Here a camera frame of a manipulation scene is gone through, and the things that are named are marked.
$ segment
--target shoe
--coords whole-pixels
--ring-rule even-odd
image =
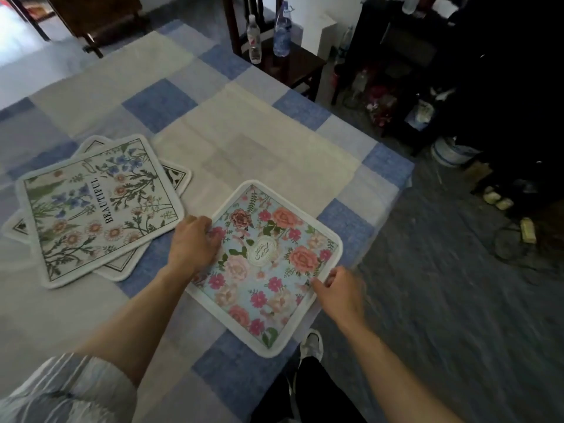
[[[323,340],[316,329],[308,330],[306,338],[300,344],[300,364],[308,356],[313,356],[320,362],[323,357]]]

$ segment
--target forearm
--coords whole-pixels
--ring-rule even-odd
[[[461,423],[367,327],[343,332],[390,423]]]
[[[166,268],[75,352],[111,362],[138,386],[186,282]]]

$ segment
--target blue plastic bottle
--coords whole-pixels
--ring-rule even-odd
[[[290,40],[292,30],[292,15],[287,1],[282,1],[282,6],[276,15],[274,27],[274,55],[279,57],[290,54]]]

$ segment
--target plaid sleeve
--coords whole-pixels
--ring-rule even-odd
[[[0,400],[0,421],[125,423],[132,420],[136,405],[135,387],[114,365],[64,354],[46,361]]]

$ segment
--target checkered tablecloth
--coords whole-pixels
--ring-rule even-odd
[[[0,221],[18,208],[14,180],[70,157],[91,135],[143,134],[194,178],[182,201],[211,215],[258,179],[339,234],[341,264],[359,262],[413,164],[175,21],[0,112]],[[23,244],[0,242],[0,393],[68,350],[137,294],[166,263],[172,234],[151,243],[127,280],[91,273],[39,286]],[[188,294],[139,389],[138,421],[244,421],[297,347],[262,359]]]

